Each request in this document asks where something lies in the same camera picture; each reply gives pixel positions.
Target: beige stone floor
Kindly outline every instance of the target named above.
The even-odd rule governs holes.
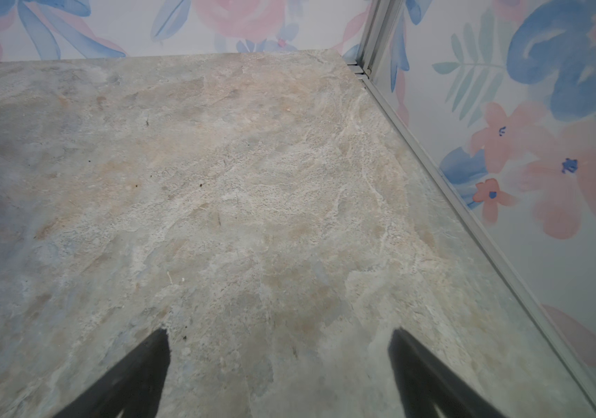
[[[333,51],[0,64],[0,417],[158,327],[159,417],[401,417],[403,326],[510,417],[593,417]]]

